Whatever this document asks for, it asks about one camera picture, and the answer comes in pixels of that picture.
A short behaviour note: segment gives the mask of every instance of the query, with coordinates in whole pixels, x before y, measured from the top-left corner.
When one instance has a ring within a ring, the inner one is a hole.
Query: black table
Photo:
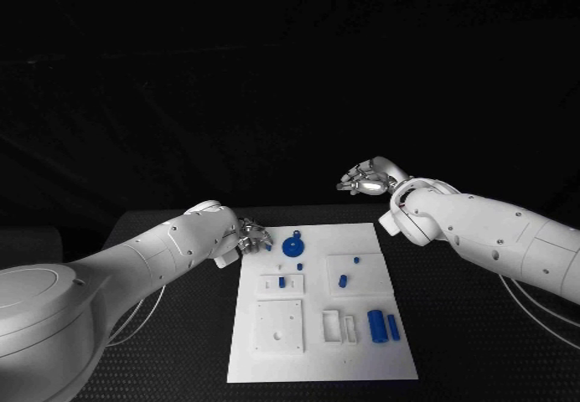
[[[580,351],[528,318],[498,275],[463,261],[444,242],[418,247],[401,234],[389,237],[376,222],[386,208],[386,204],[361,204],[234,211],[265,226],[375,224],[418,381],[228,384],[241,261],[221,270],[206,260],[167,285],[157,311],[135,337],[105,350],[73,400],[580,400]],[[182,212],[128,212],[105,248]],[[525,289],[558,312],[580,317],[575,305],[531,286]],[[156,296],[146,299],[125,332],[144,319]],[[537,307],[532,312],[580,343],[578,328]]]

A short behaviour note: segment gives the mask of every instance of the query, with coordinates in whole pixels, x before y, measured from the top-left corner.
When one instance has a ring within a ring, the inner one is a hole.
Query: dark backdrop
[[[386,203],[376,155],[580,226],[575,2],[120,2],[4,12],[1,225],[68,259],[128,209]]]

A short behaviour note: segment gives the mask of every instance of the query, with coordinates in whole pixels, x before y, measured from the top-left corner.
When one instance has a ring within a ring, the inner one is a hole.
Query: textured tabletop
[[[219,270],[208,260],[167,285],[150,322],[134,338],[107,348],[73,400],[580,400],[580,351],[525,316],[498,275],[463,261],[446,243],[418,247],[401,234],[389,237],[376,223],[386,208],[386,204],[361,204],[234,211],[264,226],[375,223],[418,381],[226,384],[242,264],[238,260]],[[128,212],[105,248],[182,212]],[[525,289],[580,321],[571,303],[529,286]],[[122,333],[137,327],[156,299],[157,293],[146,299]],[[580,343],[578,328],[557,322],[538,308],[531,310]]]

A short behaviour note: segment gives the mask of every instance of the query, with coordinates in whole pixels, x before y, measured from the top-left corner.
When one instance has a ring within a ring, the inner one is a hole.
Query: blue cylinder
[[[397,321],[395,321],[395,316],[389,314],[386,316],[386,320],[389,322],[389,329],[391,329],[391,335],[392,335],[392,340],[398,341],[401,337],[398,336],[398,328],[397,328]]]
[[[304,243],[300,240],[300,231],[294,231],[293,237],[288,237],[281,244],[281,251],[288,257],[297,257],[304,251]]]
[[[386,336],[386,327],[384,326],[384,317],[381,310],[371,310],[368,313],[368,325],[371,326],[371,337],[373,343],[385,343],[389,340]]]
[[[337,281],[340,287],[346,287],[346,275],[340,275],[340,280]]]

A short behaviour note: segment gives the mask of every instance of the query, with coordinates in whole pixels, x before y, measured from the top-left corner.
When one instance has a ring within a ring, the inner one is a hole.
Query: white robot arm
[[[526,209],[460,193],[447,183],[408,176],[384,157],[342,177],[350,194],[389,192],[379,223],[417,245],[449,241],[461,258],[580,303],[580,231]]]
[[[264,228],[206,201],[68,264],[0,271],[0,400],[69,401],[131,306],[206,258],[219,268],[271,245]]]

